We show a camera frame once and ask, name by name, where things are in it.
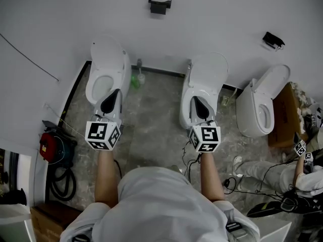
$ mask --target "toilet brush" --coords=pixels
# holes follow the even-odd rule
[[[144,75],[144,74],[142,74],[142,73],[141,73],[141,66],[142,66],[142,61],[141,61],[141,59],[139,58],[139,59],[137,60],[137,67],[138,67],[138,69],[139,69],[139,75],[137,76],[137,78],[138,78],[138,81],[139,81],[140,85],[143,85],[143,84],[145,83],[145,79],[146,79],[146,77],[145,77],[145,75]]]

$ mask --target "white toilet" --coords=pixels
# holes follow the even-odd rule
[[[290,69],[277,65],[260,78],[252,79],[236,100],[239,131],[248,137],[260,137],[274,129],[273,99],[287,84]]]
[[[91,45],[92,65],[86,84],[87,100],[95,105],[110,90],[120,89],[125,100],[131,80],[129,56],[121,45],[109,35],[101,35]]]
[[[228,78],[228,62],[219,53],[198,56],[185,76],[180,109],[180,123],[185,129],[194,125],[191,119],[190,105],[193,97],[199,97],[217,113],[219,92]]]

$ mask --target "black wall fixture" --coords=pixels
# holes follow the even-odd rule
[[[166,9],[171,8],[172,0],[168,0],[166,2],[155,2],[152,0],[148,0],[150,3],[150,12],[152,14],[166,14]]]
[[[266,35],[262,39],[269,47],[276,51],[284,49],[285,43],[279,37],[272,35],[270,32],[266,32]]]

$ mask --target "baseboard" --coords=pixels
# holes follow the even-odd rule
[[[80,74],[76,78],[76,81],[74,82],[73,88],[71,89],[70,95],[68,96],[68,98],[66,100],[66,103],[65,103],[65,106],[64,106],[64,109],[62,111],[62,115],[61,115],[61,119],[62,120],[65,119],[67,110],[69,109],[69,106],[70,106],[71,101],[72,101],[72,98],[73,98],[73,96],[75,94],[76,88],[79,85],[79,83],[80,83],[80,81],[81,81],[81,79],[82,79],[82,77],[83,77],[83,75],[85,73],[85,70],[91,64],[92,64],[92,61],[86,61],[85,64],[84,64],[84,66],[82,67],[82,70],[80,71]],[[62,125],[63,125],[63,121],[60,120],[58,126],[59,127],[62,127]]]
[[[133,70],[138,70],[137,66],[131,66],[131,69]],[[165,70],[161,70],[161,69],[155,69],[155,68],[149,68],[149,67],[142,67],[141,70],[145,71],[145,72],[152,72],[152,73],[157,73],[157,74],[162,74],[162,75],[170,75],[170,76],[174,76],[174,77],[180,77],[180,78],[184,78],[185,74],[180,74],[180,73],[175,73],[175,72],[170,72],[170,71],[165,71]],[[234,91],[236,89],[236,87],[224,84],[222,86],[222,88],[227,89],[227,90],[231,90]],[[240,95],[242,93],[243,90],[237,88],[237,94]]]

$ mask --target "cardboard box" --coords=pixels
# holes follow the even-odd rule
[[[52,201],[30,209],[36,240],[40,242],[60,241],[61,233],[81,211]]]
[[[303,141],[307,141],[307,133],[301,134],[300,120],[297,108],[300,108],[298,98],[290,83],[286,84],[273,100],[275,126],[268,135],[268,145],[286,148],[294,145],[294,133],[297,132]]]

